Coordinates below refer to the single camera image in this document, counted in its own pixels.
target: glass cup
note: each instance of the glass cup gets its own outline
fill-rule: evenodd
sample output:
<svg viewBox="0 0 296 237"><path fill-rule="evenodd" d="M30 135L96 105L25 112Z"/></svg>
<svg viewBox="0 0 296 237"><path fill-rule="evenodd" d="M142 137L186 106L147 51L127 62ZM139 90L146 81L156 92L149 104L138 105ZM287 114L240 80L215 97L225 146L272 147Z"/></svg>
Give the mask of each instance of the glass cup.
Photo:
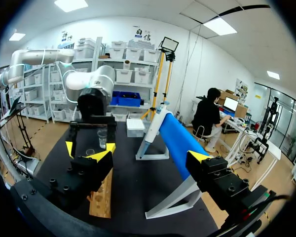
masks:
<svg viewBox="0 0 296 237"><path fill-rule="evenodd" d="M107 147L107 137L108 137L108 132L107 130L99 130L98 131L98 137L99 137L99 143L100 143L100 147L102 149L106 149Z"/></svg>

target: blue cloth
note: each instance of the blue cloth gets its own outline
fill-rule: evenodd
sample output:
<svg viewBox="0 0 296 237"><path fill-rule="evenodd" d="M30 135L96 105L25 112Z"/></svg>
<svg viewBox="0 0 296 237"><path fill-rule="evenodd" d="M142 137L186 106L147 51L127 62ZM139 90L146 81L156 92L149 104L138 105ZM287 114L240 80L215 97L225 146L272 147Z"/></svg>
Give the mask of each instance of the blue cloth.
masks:
<svg viewBox="0 0 296 237"><path fill-rule="evenodd" d="M172 114L166 115L159 131L181 177L185 180L190 175L185 167L187 151L194 151L207 156L208 154Z"/></svg>

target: white robotic arm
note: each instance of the white robotic arm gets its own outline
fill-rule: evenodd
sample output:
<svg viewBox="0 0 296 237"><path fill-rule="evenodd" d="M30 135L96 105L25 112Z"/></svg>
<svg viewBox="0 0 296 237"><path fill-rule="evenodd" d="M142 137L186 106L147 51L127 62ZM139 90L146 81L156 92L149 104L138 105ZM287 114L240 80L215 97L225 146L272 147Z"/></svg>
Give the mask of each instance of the white robotic arm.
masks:
<svg viewBox="0 0 296 237"><path fill-rule="evenodd" d="M110 104L114 88L115 71L101 66L91 73L76 72L72 66L71 49L17 50L12 54L8 70L0 74L0 89L24 80L24 66L56 63L61 74L69 108L76 106L87 114L104 115Z"/></svg>

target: person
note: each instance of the person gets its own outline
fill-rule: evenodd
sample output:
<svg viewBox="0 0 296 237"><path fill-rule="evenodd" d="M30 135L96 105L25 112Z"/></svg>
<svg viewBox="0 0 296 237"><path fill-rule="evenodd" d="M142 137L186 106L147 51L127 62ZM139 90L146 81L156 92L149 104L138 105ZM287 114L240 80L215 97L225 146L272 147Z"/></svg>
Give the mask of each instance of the person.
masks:
<svg viewBox="0 0 296 237"><path fill-rule="evenodd" d="M205 150L214 153L215 144L222 133L222 124L231 118L230 115L220 118L218 107L214 104L218 102L221 92L217 88L210 88L207 92L207 98L200 101L197 105L197 110L192 121L193 134L197 137L202 135L202 127L198 130L199 126L204 127L204 137L209 137L210 142L205 147Z"/></svg>

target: blue storage bin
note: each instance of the blue storage bin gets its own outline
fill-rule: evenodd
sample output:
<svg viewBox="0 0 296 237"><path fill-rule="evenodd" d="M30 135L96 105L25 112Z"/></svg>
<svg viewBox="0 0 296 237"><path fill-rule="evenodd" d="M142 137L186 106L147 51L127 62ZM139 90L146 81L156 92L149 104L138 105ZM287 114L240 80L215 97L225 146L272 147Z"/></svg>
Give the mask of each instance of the blue storage bin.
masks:
<svg viewBox="0 0 296 237"><path fill-rule="evenodd" d="M121 91L118 97L118 105L140 107L140 101L141 101L141 98L139 93L134 93L134 92Z"/></svg>
<svg viewBox="0 0 296 237"><path fill-rule="evenodd" d="M113 91L113 95L112 95L112 101L111 101L111 105L118 105L118 97L119 97L120 92L119 91Z"/></svg>

